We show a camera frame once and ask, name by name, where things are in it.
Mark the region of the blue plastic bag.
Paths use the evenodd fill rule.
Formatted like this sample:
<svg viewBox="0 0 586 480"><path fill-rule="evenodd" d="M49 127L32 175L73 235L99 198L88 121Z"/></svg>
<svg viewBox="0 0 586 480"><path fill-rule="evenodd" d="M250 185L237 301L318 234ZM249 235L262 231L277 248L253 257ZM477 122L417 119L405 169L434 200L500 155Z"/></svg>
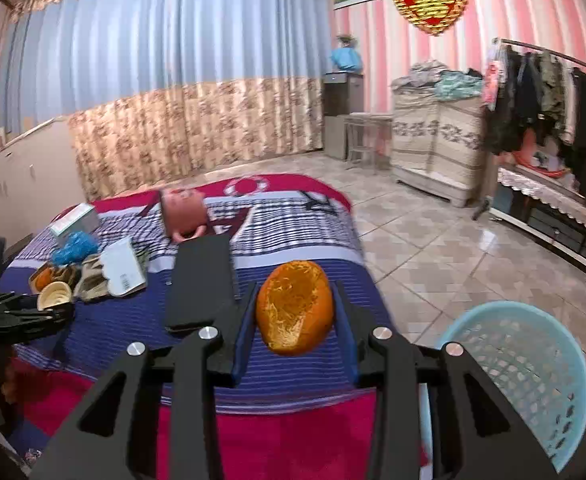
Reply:
<svg viewBox="0 0 586 480"><path fill-rule="evenodd" d="M98 242L90 234L77 231L67 237L62 247L54 250L50 261L54 266L68 266L82 263L88 256L98 252Z"/></svg>

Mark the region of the black flat case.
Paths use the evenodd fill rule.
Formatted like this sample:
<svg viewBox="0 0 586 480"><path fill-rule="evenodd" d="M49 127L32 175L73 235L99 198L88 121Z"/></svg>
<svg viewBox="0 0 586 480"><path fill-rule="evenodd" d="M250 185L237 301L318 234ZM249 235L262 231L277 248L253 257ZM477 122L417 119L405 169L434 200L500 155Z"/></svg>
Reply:
<svg viewBox="0 0 586 480"><path fill-rule="evenodd" d="M204 235L179 245L165 304L169 333L211 325L235 304L235 269L230 236Z"/></svg>

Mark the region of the teal plastic waste basket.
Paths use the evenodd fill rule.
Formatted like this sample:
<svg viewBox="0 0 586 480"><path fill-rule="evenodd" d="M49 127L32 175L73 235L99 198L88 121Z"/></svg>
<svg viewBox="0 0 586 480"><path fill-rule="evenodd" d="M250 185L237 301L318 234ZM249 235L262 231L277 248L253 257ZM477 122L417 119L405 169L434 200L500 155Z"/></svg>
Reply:
<svg viewBox="0 0 586 480"><path fill-rule="evenodd" d="M500 300L464 312L431 347L450 341L473 356L563 470L586 430L586 359L570 330L534 306Z"/></svg>

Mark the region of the beige crumpled cloth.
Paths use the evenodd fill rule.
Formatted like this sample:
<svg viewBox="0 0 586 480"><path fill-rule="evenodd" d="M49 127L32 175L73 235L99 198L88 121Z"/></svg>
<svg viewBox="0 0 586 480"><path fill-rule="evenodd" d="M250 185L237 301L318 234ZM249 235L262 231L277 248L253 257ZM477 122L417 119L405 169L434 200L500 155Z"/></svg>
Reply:
<svg viewBox="0 0 586 480"><path fill-rule="evenodd" d="M84 302L101 300L108 296L107 279L98 254L89 255L81 263L80 279L74 289L74 297Z"/></svg>

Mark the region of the white low cabinet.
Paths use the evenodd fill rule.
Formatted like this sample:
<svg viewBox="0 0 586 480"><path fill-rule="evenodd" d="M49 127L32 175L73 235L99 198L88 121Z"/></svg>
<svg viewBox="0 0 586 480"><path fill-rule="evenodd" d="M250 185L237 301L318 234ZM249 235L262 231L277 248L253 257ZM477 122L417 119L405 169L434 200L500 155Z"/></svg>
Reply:
<svg viewBox="0 0 586 480"><path fill-rule="evenodd" d="M0 237L8 248L85 200L66 117L49 119L0 150Z"/></svg>

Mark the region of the striped plaid blanket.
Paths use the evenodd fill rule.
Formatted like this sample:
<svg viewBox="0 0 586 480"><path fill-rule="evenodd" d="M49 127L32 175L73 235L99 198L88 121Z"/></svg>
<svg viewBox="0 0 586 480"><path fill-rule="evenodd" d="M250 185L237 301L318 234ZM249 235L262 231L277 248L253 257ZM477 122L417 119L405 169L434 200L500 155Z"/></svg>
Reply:
<svg viewBox="0 0 586 480"><path fill-rule="evenodd" d="M389 327L339 191L266 174L203 188L204 235L153 257L150 287L77 304L19 346L20 449L35 479L415 479L412 345ZM300 356L261 341L279 266L319 274L329 316Z"/></svg>

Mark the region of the teal cardboard box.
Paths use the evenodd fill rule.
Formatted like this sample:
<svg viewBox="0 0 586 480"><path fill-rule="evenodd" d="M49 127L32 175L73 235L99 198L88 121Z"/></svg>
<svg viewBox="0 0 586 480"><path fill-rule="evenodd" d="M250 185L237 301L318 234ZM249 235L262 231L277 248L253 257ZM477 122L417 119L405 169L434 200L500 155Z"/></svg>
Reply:
<svg viewBox="0 0 586 480"><path fill-rule="evenodd" d="M58 246L63 246L68 238L76 232L92 233L99 228L100 218L95 206L81 203L67 211L62 217L53 221L49 231Z"/></svg>

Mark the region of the low tv stand with lace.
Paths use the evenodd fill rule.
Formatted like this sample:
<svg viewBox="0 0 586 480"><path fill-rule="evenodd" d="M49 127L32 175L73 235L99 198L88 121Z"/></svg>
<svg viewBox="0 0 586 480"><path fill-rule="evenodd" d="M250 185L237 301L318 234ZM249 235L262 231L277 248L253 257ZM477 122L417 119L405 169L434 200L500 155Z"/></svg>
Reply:
<svg viewBox="0 0 586 480"><path fill-rule="evenodd" d="M501 166L490 214L586 269L586 199L520 166Z"/></svg>

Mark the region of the small metal stool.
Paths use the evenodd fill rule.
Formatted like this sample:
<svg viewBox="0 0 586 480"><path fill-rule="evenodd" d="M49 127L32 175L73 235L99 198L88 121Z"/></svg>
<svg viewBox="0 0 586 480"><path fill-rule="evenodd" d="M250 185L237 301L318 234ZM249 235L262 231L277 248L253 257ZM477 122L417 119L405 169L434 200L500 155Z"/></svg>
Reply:
<svg viewBox="0 0 586 480"><path fill-rule="evenodd" d="M392 115L358 112L344 118L348 168L368 166L375 174L391 131Z"/></svg>

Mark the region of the blue floral curtain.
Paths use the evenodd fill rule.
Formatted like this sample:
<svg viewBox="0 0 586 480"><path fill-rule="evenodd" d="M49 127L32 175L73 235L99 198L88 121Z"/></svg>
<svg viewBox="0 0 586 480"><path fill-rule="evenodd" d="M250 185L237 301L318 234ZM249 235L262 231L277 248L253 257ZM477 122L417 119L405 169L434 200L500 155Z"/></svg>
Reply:
<svg viewBox="0 0 586 480"><path fill-rule="evenodd" d="M63 116L91 198L322 146L328 0L18 0L0 128Z"/></svg>

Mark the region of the covered cabinet with cloth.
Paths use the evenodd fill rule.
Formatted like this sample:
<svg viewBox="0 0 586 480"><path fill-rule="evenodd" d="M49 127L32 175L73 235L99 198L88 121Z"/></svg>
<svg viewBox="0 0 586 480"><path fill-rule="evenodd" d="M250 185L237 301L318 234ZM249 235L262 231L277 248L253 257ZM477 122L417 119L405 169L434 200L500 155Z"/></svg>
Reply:
<svg viewBox="0 0 586 480"><path fill-rule="evenodd" d="M429 89L393 93L391 170L398 182L462 208L479 192L484 162L479 98L441 101Z"/></svg>

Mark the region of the water dispenser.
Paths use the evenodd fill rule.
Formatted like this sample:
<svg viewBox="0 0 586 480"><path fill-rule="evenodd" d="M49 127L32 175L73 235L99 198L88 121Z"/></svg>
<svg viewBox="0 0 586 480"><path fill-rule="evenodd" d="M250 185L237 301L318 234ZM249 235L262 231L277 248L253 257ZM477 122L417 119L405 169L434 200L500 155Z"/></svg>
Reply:
<svg viewBox="0 0 586 480"><path fill-rule="evenodd" d="M350 34L336 37L339 47L330 55L332 70L322 77L323 149L335 159L347 157L345 117L363 111L363 61Z"/></svg>

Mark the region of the clothes rack with garments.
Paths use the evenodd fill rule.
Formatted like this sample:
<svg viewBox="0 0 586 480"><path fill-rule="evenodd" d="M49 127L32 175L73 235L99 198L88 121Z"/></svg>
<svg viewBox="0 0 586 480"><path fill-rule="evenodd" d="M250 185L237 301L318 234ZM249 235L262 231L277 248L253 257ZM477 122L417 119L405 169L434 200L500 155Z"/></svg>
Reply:
<svg viewBox="0 0 586 480"><path fill-rule="evenodd" d="M500 169L517 169L536 198L562 194L586 208L586 63L496 38L482 94L487 154L480 218L494 203Z"/></svg>

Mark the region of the pile of clothes on cabinet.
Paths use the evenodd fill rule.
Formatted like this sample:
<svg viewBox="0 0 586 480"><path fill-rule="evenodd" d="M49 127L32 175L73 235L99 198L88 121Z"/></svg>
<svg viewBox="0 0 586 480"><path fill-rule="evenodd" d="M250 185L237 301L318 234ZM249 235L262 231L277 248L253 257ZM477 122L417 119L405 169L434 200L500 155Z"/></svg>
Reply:
<svg viewBox="0 0 586 480"><path fill-rule="evenodd" d="M406 76L392 81L391 89L394 93L425 92L438 101L458 101L478 98L483 86L483 76L476 70L450 70L447 65L430 60L413 64Z"/></svg>

